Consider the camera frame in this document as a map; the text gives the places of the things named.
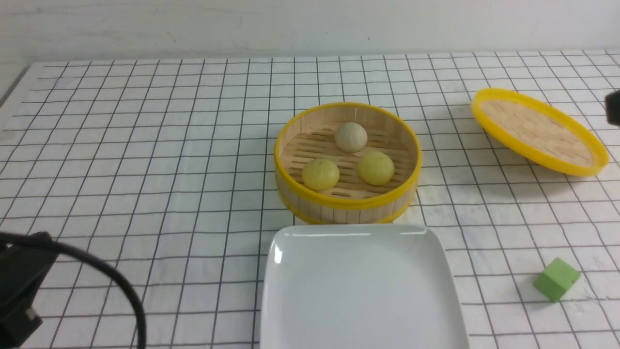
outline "white plate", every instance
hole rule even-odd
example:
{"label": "white plate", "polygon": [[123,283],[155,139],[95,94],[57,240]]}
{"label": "white plate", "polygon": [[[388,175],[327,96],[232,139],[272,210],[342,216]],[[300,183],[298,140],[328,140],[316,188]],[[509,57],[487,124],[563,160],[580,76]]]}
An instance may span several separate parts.
{"label": "white plate", "polygon": [[273,238],[266,349],[468,349],[450,267],[428,228],[302,225]]}

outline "green foam block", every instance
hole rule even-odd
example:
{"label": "green foam block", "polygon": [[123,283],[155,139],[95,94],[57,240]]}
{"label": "green foam block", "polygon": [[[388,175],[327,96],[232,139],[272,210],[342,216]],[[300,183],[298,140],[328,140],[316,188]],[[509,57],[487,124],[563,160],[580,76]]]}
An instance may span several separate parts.
{"label": "green foam block", "polygon": [[575,284],[581,274],[560,258],[554,259],[534,281],[534,287],[552,302],[560,298]]}

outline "bamboo steamer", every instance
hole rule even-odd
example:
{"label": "bamboo steamer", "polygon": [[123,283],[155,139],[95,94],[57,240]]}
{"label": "bamboo steamer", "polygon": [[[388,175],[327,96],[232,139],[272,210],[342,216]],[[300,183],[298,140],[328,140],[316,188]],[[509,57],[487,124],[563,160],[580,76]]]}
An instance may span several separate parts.
{"label": "bamboo steamer", "polygon": [[[334,133],[346,122],[366,129],[368,142],[357,153],[338,149]],[[383,186],[366,184],[357,170],[367,152],[380,150],[394,162],[394,177]],[[287,208],[310,224],[388,223],[415,197],[422,151],[409,126],[398,116],[367,104],[339,102],[308,109],[280,132],[274,150],[275,177]],[[301,170],[316,158],[332,160],[340,171],[331,189],[315,192],[303,185]]]}

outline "grid tablecloth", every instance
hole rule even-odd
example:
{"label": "grid tablecloth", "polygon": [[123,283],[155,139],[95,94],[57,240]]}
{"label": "grid tablecloth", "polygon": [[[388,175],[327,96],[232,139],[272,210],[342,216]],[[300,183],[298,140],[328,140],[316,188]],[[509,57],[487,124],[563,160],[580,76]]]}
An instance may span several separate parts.
{"label": "grid tablecloth", "polygon": [[[620,50],[46,63],[0,143],[0,229],[47,230],[115,265],[143,296],[153,347],[259,347],[262,280],[280,228],[283,124],[335,101],[397,113],[423,148],[398,220],[439,235],[473,348],[620,348],[620,130],[601,101]],[[573,178],[489,137],[469,102],[519,91],[573,116],[611,163]],[[583,277],[560,304],[533,287],[561,257]],[[119,289],[61,258],[26,348],[126,348]]]}

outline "black cable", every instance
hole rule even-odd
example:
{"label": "black cable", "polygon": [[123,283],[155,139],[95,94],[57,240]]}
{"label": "black cable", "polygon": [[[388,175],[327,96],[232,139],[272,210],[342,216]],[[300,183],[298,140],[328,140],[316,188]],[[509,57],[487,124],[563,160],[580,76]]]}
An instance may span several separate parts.
{"label": "black cable", "polygon": [[112,268],[112,266],[110,266],[108,263],[100,260],[99,258],[91,255],[88,252],[82,251],[79,248],[75,248],[71,245],[44,240],[37,237],[0,232],[0,242],[6,242],[12,245],[20,245],[23,247],[32,247],[38,250],[62,253],[90,265],[91,267],[99,270],[100,272],[108,276],[110,279],[114,280],[114,282],[116,282],[116,284],[120,287],[120,289],[129,300],[129,303],[133,308],[133,312],[136,315],[136,328],[138,330],[138,343],[136,345],[136,348],[146,348],[146,316],[144,314],[142,302],[140,302],[140,298],[136,294],[136,291],[133,289],[133,287],[131,287],[129,281],[116,269]]}

